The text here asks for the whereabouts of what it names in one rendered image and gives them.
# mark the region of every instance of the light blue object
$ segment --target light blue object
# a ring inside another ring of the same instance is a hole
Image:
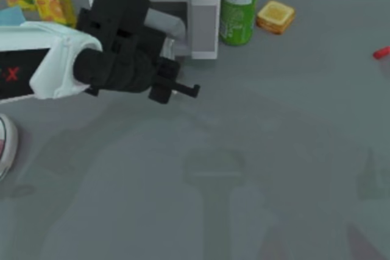
[[[19,6],[0,10],[0,26],[20,26],[26,21]]]

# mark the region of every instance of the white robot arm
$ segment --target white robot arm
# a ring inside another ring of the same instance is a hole
[[[166,32],[145,25],[149,0],[94,0],[77,29],[26,22],[0,27],[0,103],[60,99],[99,90],[142,93],[167,104],[172,91],[197,97],[199,86],[176,83],[180,65]]]

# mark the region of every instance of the can label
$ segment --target can label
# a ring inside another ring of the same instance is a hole
[[[230,45],[247,43],[254,29],[257,0],[222,0],[219,34]]]

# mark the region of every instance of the black bracket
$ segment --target black bracket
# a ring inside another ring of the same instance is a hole
[[[103,52],[84,50],[74,65],[74,76],[100,90],[142,93],[167,104],[172,91],[197,97],[200,86],[189,88],[176,82],[180,64],[160,57],[166,34],[144,25],[150,0],[94,0],[91,10],[82,9],[77,29],[96,37]]]

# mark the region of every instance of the pringles can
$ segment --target pringles can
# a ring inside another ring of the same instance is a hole
[[[221,0],[219,36],[232,46],[244,45],[252,37],[257,0]]]

